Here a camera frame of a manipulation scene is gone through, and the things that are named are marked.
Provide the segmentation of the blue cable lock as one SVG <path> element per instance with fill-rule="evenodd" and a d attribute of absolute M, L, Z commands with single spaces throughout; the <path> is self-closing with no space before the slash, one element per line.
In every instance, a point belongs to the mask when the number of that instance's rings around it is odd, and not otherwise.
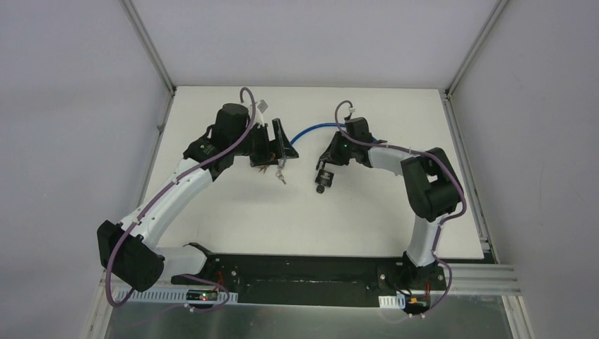
<path fill-rule="evenodd" d="M 308 133 L 309 131 L 312 131 L 312 130 L 318 129 L 318 128 L 322 128 L 322 127 L 327 127 L 327 126 L 329 126 L 329 127 L 334 126 L 336 128 L 336 132 L 340 131 L 344 135 L 344 137 L 349 139 L 349 141 L 356 143 L 358 145 L 364 146 L 365 147 L 365 165 L 367 167 L 372 167 L 367 159 L 367 152 L 369 150 L 369 147 L 373 146 L 373 145 L 374 146 L 381 145 L 382 143 L 385 143 L 385 141 L 378 141 L 377 139 L 375 139 L 372 136 L 372 134 L 367 131 L 367 123 L 365 121 L 351 122 L 349 130 L 346 129 L 346 125 L 344 125 L 344 124 L 336 124 L 336 123 L 317 124 L 317 125 L 309 127 L 308 129 L 305 129 L 302 132 L 300 132 L 299 134 L 297 134 L 290 141 L 291 145 L 293 146 L 294 142 L 299 137 L 303 136 L 304 134 Z M 279 160 L 277 171 L 283 171 L 284 164 L 286 163 L 286 161 L 287 160 Z"/>

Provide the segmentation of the cable lock silver keys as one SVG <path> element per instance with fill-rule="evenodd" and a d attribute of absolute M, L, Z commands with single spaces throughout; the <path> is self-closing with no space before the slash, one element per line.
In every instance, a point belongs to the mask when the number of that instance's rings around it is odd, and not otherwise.
<path fill-rule="evenodd" d="M 275 173 L 275 175 L 276 175 L 276 177 L 277 177 L 278 180 L 280 180 L 284 185 L 286 185 L 285 177 L 284 177 L 282 171 L 277 171 Z"/>

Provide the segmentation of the small black padlock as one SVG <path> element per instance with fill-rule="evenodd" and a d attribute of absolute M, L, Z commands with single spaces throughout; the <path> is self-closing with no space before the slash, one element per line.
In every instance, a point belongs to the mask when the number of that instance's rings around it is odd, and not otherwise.
<path fill-rule="evenodd" d="M 327 169 L 319 169 L 317 171 L 315 183 L 317 186 L 329 188 L 332 186 L 333 178 L 334 178 L 333 172 L 330 172 Z"/>

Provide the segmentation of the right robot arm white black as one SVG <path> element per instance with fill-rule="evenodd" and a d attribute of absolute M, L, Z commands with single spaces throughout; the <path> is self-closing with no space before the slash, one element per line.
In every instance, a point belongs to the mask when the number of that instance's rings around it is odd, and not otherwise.
<path fill-rule="evenodd" d="M 322 194 L 332 185 L 327 165 L 346 166 L 351 160 L 401 176 L 408 203 L 415 214 L 413 233 L 403 254 L 402 267 L 410 278 L 424 275 L 436 266 L 434 250 L 440 238 L 441 221 L 463 200 L 463 190 L 453 167 L 441 148 L 423 154 L 392 150 L 376 140 L 363 117 L 347 119 L 320 156 L 316 190 Z"/>

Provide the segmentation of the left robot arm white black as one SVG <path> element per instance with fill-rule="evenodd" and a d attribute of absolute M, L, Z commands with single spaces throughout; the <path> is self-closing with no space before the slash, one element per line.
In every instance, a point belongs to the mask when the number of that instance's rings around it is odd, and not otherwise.
<path fill-rule="evenodd" d="M 269 126 L 273 139 L 268 136 Z M 249 158 L 251 167 L 260 167 L 297 159 L 299 154 L 279 119 L 268 125 L 260 112 L 251 113 L 246 105 L 223 105 L 215 123 L 189 144 L 153 197 L 121 221 L 106 220 L 98 227 L 100 262 L 107 272 L 137 292 L 150 289 L 159 280 L 200 273 L 207 250 L 196 245 L 160 248 L 158 242 L 188 203 L 231 167 L 237 156 Z"/>

